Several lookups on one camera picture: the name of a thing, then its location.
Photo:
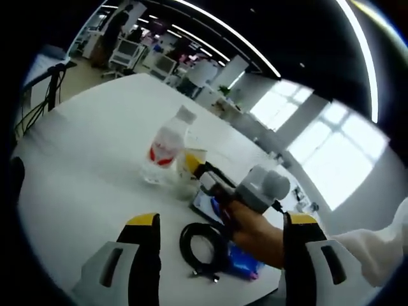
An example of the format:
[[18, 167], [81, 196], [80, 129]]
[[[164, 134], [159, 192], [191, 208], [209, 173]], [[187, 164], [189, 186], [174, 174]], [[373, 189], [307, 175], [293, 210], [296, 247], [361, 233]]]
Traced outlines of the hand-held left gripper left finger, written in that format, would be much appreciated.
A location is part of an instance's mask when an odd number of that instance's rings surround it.
[[76, 305], [159, 305], [160, 250], [160, 215], [133, 217], [84, 263], [71, 298]]

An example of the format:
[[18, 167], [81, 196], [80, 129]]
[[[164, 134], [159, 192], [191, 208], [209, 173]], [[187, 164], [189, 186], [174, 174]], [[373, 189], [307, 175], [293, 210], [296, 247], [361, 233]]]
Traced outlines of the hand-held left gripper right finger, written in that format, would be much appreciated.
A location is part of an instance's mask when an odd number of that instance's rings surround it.
[[377, 293], [360, 262], [310, 215], [284, 213], [286, 305], [366, 305]]

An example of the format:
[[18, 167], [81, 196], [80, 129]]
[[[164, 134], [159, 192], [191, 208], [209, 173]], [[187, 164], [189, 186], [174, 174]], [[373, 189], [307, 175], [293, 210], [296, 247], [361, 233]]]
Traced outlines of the person's right hand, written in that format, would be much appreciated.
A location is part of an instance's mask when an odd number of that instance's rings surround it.
[[238, 201], [221, 205], [221, 218], [231, 240], [256, 260], [278, 269], [284, 268], [283, 231]]

